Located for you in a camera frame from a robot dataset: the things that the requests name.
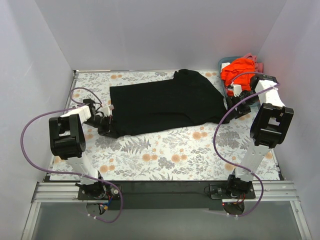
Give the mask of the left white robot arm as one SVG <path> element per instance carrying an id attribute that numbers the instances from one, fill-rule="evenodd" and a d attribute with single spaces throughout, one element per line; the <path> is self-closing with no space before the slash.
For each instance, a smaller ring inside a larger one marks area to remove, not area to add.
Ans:
<path id="1" fill-rule="evenodd" d="M 96 128 L 99 135 L 110 132 L 111 115 L 108 107 L 95 107 L 90 98 L 83 100 L 78 107 L 59 117 L 49 119 L 50 149 L 54 156 L 67 161 L 75 173 L 80 174 L 80 183 L 76 185 L 82 192 L 94 199 L 102 199 L 107 187 L 100 182 L 103 177 L 86 155 L 86 138 L 83 125 Z"/>

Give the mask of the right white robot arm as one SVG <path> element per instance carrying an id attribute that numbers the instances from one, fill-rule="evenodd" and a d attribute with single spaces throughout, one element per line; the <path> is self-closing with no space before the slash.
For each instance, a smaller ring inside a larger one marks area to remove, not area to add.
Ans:
<path id="1" fill-rule="evenodd" d="M 253 172 L 260 166 L 264 157 L 277 145 L 283 143 L 294 116 L 294 110 L 282 102 L 274 76 L 255 74 L 250 79 L 250 92 L 233 94 L 239 101 L 246 96 L 260 93 L 253 100 L 247 99 L 242 106 L 249 107 L 259 101 L 260 108 L 250 128 L 249 147 L 227 180 L 226 193 L 231 198 L 242 197 L 253 191 Z"/>

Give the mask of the black t-shirt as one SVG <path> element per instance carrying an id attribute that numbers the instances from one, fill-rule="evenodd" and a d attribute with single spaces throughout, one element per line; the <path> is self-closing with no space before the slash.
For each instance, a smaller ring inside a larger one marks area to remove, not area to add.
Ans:
<path id="1" fill-rule="evenodd" d="M 111 138 L 217 124 L 227 113 L 223 95 L 202 74 L 180 69 L 168 80 L 110 88 Z"/>

